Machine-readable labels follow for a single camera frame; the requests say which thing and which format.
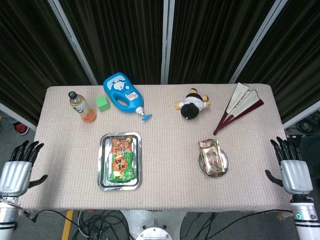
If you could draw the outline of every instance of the blue pump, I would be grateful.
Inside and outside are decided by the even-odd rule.
[[[152,114],[145,115],[143,97],[123,73],[117,72],[104,80],[103,89],[118,109],[128,113],[136,112],[142,115],[143,121],[152,117]]]

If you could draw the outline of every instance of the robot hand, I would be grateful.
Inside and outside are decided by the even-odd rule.
[[[38,141],[30,144],[29,141],[17,146],[9,161],[4,164],[0,178],[0,239],[9,240],[16,226],[18,209],[29,217],[25,209],[19,206],[18,198],[26,193],[29,188],[43,183],[48,175],[43,175],[39,180],[30,181],[32,167],[39,150],[44,146]]]
[[[314,202],[312,198],[307,197],[313,190],[308,166],[302,161],[299,147],[280,137],[276,139],[280,146],[274,140],[270,142],[275,150],[282,180],[272,176],[269,170],[265,170],[265,174],[271,182],[283,187],[292,195],[290,205],[299,239],[320,239],[320,223]]]

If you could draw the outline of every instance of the folding fan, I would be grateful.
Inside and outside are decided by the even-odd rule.
[[[238,83],[213,135],[216,135],[218,131],[234,120],[241,118],[263,104],[264,102],[258,97],[255,89],[250,89],[249,86]]]

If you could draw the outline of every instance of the beige tablecloth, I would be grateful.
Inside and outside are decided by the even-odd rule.
[[[44,143],[31,180],[47,180],[21,197],[30,209],[181,210],[195,212],[288,209],[290,197],[271,183],[280,170],[270,139],[285,137],[271,88],[253,84],[264,105],[221,130],[216,138],[229,158],[228,172],[218,178],[198,169],[198,141],[214,138],[235,84],[137,85],[144,98],[146,122],[135,113],[111,108],[99,112],[95,98],[102,86],[54,86],[47,90],[35,140]],[[174,109],[190,88],[207,94],[212,105],[197,118],[184,119]],[[86,97],[96,120],[83,122],[70,107],[68,92]],[[142,185],[136,190],[98,188],[98,151],[107,133],[137,132],[142,139]]]

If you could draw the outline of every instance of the stuffed toy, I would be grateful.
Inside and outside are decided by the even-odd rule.
[[[211,105],[207,95],[201,97],[198,91],[191,88],[189,94],[185,97],[183,102],[176,102],[174,108],[180,110],[181,115],[187,119],[191,120],[198,116],[198,113]]]

